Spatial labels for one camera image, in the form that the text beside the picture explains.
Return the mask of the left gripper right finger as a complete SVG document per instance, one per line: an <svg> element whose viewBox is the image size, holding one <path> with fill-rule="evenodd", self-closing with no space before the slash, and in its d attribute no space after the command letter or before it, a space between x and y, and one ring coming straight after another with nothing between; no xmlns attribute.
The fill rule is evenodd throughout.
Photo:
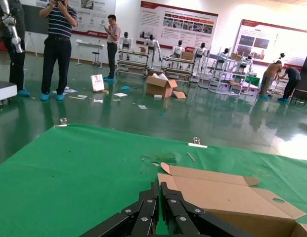
<svg viewBox="0 0 307 237"><path fill-rule="evenodd" d="M179 237L251 237L245 230L187 202L161 182L161 207L168 231Z"/></svg>

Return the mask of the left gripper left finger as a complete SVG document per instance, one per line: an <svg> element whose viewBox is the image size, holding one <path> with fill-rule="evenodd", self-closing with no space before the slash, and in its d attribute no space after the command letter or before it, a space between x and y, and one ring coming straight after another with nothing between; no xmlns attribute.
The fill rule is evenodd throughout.
<svg viewBox="0 0 307 237"><path fill-rule="evenodd" d="M141 191L138 201L91 228L83 237L148 237L156 233L159 220L157 182Z"/></svg>

